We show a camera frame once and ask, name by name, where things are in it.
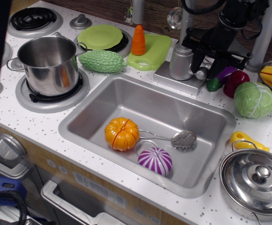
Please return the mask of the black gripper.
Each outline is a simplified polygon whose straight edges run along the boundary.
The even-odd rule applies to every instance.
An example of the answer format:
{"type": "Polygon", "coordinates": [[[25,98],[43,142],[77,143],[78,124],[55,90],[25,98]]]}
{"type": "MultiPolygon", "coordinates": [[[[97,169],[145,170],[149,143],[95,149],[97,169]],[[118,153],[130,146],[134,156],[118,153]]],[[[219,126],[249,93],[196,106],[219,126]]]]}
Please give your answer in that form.
{"type": "Polygon", "coordinates": [[[215,78],[228,66],[244,69],[245,64],[253,58],[253,54],[236,40],[239,30],[221,20],[211,29],[186,29],[182,45],[193,52],[191,71],[196,73],[205,56],[212,60],[207,79],[215,78]]]}

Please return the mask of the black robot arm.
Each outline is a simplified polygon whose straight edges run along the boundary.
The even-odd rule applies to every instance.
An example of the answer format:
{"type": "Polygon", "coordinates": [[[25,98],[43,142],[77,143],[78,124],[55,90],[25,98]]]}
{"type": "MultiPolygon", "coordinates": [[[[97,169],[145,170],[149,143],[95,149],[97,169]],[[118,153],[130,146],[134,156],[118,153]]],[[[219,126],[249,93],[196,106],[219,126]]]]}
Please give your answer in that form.
{"type": "Polygon", "coordinates": [[[257,38],[263,29],[259,17],[269,7],[267,0],[219,0],[212,6],[202,9],[189,8],[186,1],[183,8],[192,15],[201,15],[222,7],[218,13],[218,22],[211,29],[186,29],[182,45],[193,52],[190,70],[196,73],[206,56],[214,61],[208,70],[207,78],[216,77],[228,66],[243,70],[253,54],[238,43],[236,36],[243,32],[249,21],[255,21],[259,32],[246,40],[257,38]]]}

